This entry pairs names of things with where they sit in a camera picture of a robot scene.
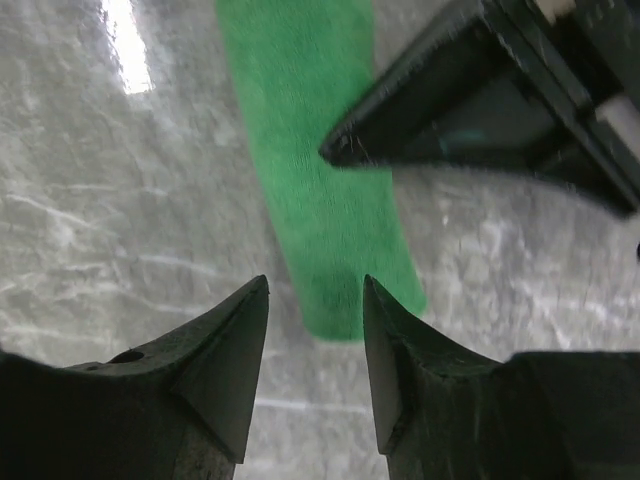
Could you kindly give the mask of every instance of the folded green cloth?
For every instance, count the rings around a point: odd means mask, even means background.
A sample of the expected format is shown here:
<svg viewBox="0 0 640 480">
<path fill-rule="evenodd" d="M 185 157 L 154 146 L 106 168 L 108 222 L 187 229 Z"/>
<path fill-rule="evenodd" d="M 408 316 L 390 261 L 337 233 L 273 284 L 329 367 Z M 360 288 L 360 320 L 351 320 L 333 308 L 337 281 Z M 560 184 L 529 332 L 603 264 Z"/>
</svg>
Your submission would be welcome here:
<svg viewBox="0 0 640 480">
<path fill-rule="evenodd" d="M 341 171 L 317 154 L 370 85 L 369 0 L 217 0 L 251 154 L 309 331 L 361 339 L 365 274 L 408 310 L 426 305 L 395 211 L 391 173 Z"/>
</svg>

